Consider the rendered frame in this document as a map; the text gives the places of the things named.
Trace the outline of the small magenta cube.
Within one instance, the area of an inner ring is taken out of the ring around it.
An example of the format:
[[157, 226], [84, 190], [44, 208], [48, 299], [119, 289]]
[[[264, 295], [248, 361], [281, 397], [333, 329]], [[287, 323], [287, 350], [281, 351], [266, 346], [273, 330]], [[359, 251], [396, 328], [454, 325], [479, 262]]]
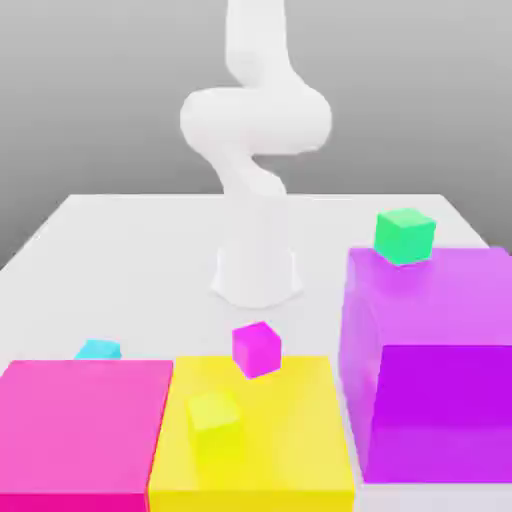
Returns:
[[264, 321], [232, 331], [232, 358], [248, 379], [254, 379], [281, 368], [282, 341]]

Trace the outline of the large purple box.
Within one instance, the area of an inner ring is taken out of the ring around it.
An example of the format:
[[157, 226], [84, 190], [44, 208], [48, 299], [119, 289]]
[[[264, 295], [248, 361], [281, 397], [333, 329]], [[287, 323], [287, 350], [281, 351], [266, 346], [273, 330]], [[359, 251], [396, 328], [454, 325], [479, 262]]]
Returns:
[[351, 249], [339, 370], [365, 482], [512, 484], [512, 255]]

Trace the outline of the small cyan cube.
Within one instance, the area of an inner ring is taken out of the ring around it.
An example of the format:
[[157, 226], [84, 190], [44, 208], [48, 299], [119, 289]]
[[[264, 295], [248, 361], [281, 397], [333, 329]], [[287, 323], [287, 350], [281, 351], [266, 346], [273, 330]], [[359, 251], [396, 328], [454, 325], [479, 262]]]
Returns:
[[120, 344], [109, 340], [87, 340], [75, 355], [76, 360], [119, 360]]

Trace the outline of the large pink box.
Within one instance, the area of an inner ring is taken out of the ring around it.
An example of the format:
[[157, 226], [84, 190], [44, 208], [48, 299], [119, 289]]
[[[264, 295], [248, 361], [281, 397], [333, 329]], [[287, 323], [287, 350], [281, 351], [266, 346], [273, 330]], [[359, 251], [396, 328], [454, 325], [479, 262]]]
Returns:
[[0, 376], [0, 512], [149, 512], [170, 360], [17, 360]]

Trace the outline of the large yellow box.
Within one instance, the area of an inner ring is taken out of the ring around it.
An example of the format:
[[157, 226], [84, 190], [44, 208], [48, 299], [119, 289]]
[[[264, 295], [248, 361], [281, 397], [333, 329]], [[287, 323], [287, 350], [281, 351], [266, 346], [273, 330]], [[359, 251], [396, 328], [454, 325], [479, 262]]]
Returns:
[[[226, 392], [239, 423], [195, 431], [188, 405]], [[330, 360], [286, 356], [248, 379], [229, 356], [176, 359], [148, 484], [150, 512], [353, 512]]]

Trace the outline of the small green cube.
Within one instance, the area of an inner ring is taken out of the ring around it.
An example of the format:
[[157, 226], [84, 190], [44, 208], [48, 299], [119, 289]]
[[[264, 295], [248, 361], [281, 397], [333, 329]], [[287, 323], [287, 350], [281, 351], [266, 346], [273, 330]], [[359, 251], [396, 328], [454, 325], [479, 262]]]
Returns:
[[431, 257], [437, 223], [414, 208], [380, 212], [373, 247], [396, 266], [426, 261]]

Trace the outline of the small yellow cube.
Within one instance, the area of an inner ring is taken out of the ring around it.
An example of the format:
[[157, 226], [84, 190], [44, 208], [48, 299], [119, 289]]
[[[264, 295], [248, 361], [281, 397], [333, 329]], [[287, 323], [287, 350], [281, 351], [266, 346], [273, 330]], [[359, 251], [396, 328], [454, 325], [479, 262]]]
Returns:
[[237, 456], [242, 445], [242, 413], [226, 390], [195, 394], [186, 400], [189, 437], [201, 462]]

